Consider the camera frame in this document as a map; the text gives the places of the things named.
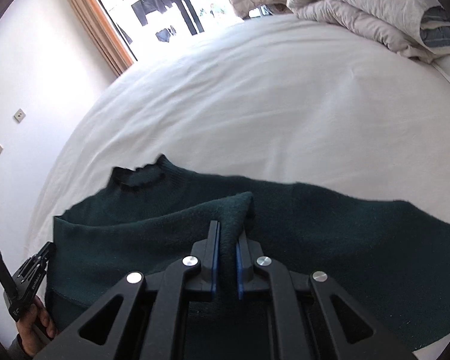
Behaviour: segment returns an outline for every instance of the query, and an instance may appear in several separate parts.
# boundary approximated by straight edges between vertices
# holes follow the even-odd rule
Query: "white wall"
[[[0,20],[0,249],[10,271],[50,168],[114,79],[67,0],[15,0]],[[15,335],[0,286],[0,339]]]

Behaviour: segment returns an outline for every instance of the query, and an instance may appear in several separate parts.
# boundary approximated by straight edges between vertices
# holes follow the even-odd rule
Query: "sweater cuff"
[[[22,340],[20,336],[17,335],[12,341],[12,344],[8,348],[8,355],[12,360],[32,360],[32,358],[27,355],[22,347]]]

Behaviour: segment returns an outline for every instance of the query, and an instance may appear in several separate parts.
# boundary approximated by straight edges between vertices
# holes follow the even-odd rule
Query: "white bed sheet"
[[[409,200],[450,222],[450,83],[437,69],[293,15],[194,41],[133,66],[78,125],[44,185],[26,255],[112,167],[159,153],[197,172]]]

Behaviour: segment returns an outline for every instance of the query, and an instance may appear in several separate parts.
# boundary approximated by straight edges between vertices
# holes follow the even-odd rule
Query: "beige curtain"
[[[97,0],[69,0],[77,17],[117,76],[135,62]]]

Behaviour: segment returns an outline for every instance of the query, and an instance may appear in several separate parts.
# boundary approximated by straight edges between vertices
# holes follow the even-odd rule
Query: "folded duvet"
[[[341,25],[405,57],[450,54],[450,18],[438,0],[287,0],[300,18]]]

